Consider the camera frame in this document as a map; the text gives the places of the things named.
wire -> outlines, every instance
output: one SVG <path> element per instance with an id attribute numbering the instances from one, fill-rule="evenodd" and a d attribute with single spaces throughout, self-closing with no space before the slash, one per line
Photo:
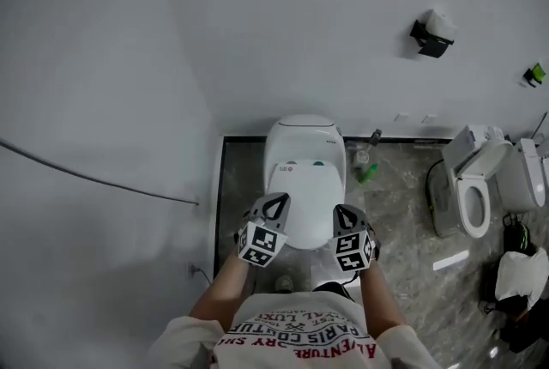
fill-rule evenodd
<path id="1" fill-rule="evenodd" d="M 432 168 L 438 165 L 438 163 L 442 163 L 443 161 L 444 160 L 442 159 L 435 162 L 433 165 L 431 165 L 431 167 L 429 168 L 429 171 L 427 171 L 427 175 L 425 176 L 425 198 L 427 198 L 427 208 L 429 209 L 430 212 L 433 211 L 433 207 L 432 207 L 431 194 L 429 193 L 429 175 L 431 174 Z"/>
<path id="2" fill-rule="evenodd" d="M 68 173 L 68 175 L 73 175 L 74 177 L 82 178 L 82 179 L 85 179 L 85 180 L 88 180 L 88 181 L 93 181 L 94 183 L 99 183 L 100 185 L 117 187 L 119 189 L 124 189 L 125 191 L 135 192 L 137 194 L 146 195 L 148 197 L 162 198 L 164 200 L 170 200 L 170 201 L 179 201 L 180 203 L 194 204 L 195 206 L 199 205 L 199 203 L 196 202 L 196 201 L 183 200 L 181 198 L 165 197 L 163 195 L 153 194 L 151 192 L 139 191 L 138 189 L 134 189 L 134 188 L 131 188 L 131 187 L 128 187 L 128 186 L 122 186 L 121 184 L 111 183 L 109 181 L 103 181 L 103 180 L 100 180 L 98 178 L 89 177 L 88 175 L 84 175 L 83 173 L 71 171 L 67 167 L 56 165 L 55 163 L 52 163 L 51 161 L 44 160 L 44 159 L 38 157 L 38 155 L 31 154 L 31 153 L 29 153 L 29 152 L 27 152 L 27 151 L 25 151 L 24 149 L 21 149 L 21 148 L 17 148 L 14 144 L 12 144 L 10 142 L 6 142 L 1 137 L 0 137 L 0 147 L 6 148 L 8 151 L 14 152 L 14 153 L 16 153 L 16 154 L 18 154 L 22 157 L 25 157 L 26 159 L 36 161 L 40 165 L 48 166 L 51 169 L 55 169 L 56 171 L 65 172 L 65 173 Z"/>
<path id="3" fill-rule="evenodd" d="M 350 284 L 351 282 L 355 282 L 357 280 L 357 278 L 359 277 L 359 272 L 358 271 L 355 271 L 354 272 L 354 276 L 353 276 L 353 279 L 351 279 L 350 281 L 347 281 L 347 282 L 343 282 L 341 285 L 343 287 L 345 287 L 346 285 Z"/>
<path id="4" fill-rule="evenodd" d="M 206 275 L 206 273 L 204 272 L 204 270 L 203 270 L 203 269 L 199 269 L 199 268 L 196 267 L 195 265 L 191 264 L 191 265 L 190 265 L 190 273 L 191 273 L 192 275 L 194 275 L 196 272 L 202 273 L 203 276 L 206 278 L 206 281 L 208 281 L 208 284 L 212 285 L 212 282 L 209 280 L 209 277 L 208 277 L 208 275 Z"/>
<path id="5" fill-rule="evenodd" d="M 546 120 L 547 113 L 548 113 L 548 112 L 546 112 L 546 113 L 543 115 L 543 118 L 541 118 L 540 124 L 539 124 L 538 127 L 535 129 L 533 135 L 530 137 L 531 139 L 533 139 L 534 136 L 535 136 L 536 134 L 538 134 L 538 131 L 540 130 L 541 125 L 543 125 L 543 123 L 544 123 L 545 120 Z"/>

sneaker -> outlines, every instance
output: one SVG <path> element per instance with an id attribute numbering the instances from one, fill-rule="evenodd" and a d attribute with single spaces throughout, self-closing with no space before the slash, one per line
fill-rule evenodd
<path id="1" fill-rule="evenodd" d="M 485 300 L 481 300 L 479 302 L 479 310 L 485 315 L 490 314 L 492 311 L 496 309 L 496 303 L 495 302 L 486 302 Z"/>
<path id="2" fill-rule="evenodd" d="M 280 294 L 293 293 L 293 281 L 289 275 L 279 277 L 274 283 L 274 292 Z"/>

wall-mounted dispenser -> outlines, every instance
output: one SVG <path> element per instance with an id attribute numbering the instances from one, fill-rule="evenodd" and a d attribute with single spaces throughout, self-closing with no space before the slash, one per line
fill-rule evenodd
<path id="1" fill-rule="evenodd" d="M 537 63 L 532 69 L 526 70 L 526 73 L 522 77 L 528 85 L 536 88 L 537 85 L 534 85 L 534 82 L 541 84 L 543 78 L 546 77 L 546 72 L 541 68 L 541 64 Z"/>
<path id="2" fill-rule="evenodd" d="M 441 57 L 449 45 L 454 44 L 457 27 L 446 15 L 433 10 L 426 24 L 416 20 L 410 36 L 418 42 L 420 55 Z"/>

white wall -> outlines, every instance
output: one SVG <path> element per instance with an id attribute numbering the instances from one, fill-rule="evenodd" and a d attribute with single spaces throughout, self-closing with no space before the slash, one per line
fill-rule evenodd
<path id="1" fill-rule="evenodd" d="M 168 0 L 0 0 L 0 136 L 58 164 L 199 208 L 52 171 L 0 149 L 0 360 L 137 367 L 205 288 L 218 130 Z"/>
<path id="2" fill-rule="evenodd" d="M 264 134 L 281 115 L 320 112 L 351 135 L 445 136 L 470 122 L 516 135 L 549 104 L 549 87 L 516 83 L 549 57 L 549 0 L 173 1 L 189 64 L 227 133 Z M 435 7 L 459 28 L 438 60 L 418 57 L 408 37 Z M 392 122 L 398 112 L 408 124 Z M 429 113 L 437 127 L 420 125 Z"/>

smart toilet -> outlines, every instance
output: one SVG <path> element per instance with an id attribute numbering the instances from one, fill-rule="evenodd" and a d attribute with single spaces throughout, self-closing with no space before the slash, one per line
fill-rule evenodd
<path id="1" fill-rule="evenodd" d="M 345 146 L 332 120 L 298 115 L 274 124 L 265 145 L 263 187 L 292 199 L 288 245 L 315 250 L 333 237 L 332 213 L 344 203 L 345 175 Z"/>
<path id="2" fill-rule="evenodd" d="M 546 181 L 540 158 L 534 141 L 521 139 L 496 174 L 499 195 L 508 212 L 520 214 L 546 203 Z"/>
<path id="3" fill-rule="evenodd" d="M 540 143 L 537 148 L 538 156 L 541 162 L 541 171 L 546 180 L 546 194 L 549 191 L 549 138 Z"/>
<path id="4" fill-rule="evenodd" d="M 442 166 L 428 182 L 432 217 L 439 236 L 462 229 L 474 238 L 490 226 L 486 181 L 502 166 L 513 146 L 496 127 L 468 125 L 443 149 Z"/>

